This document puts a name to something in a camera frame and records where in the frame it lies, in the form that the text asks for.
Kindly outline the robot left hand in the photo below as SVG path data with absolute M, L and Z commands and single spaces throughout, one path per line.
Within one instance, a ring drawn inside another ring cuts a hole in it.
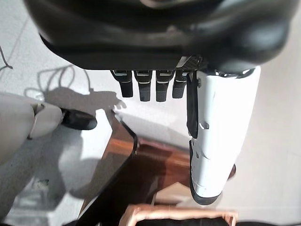
M 241 151 L 260 65 L 283 49 L 297 0 L 27 0 L 44 44 L 88 70 L 109 70 L 123 97 L 187 93 L 190 190 L 201 205 L 222 193 Z

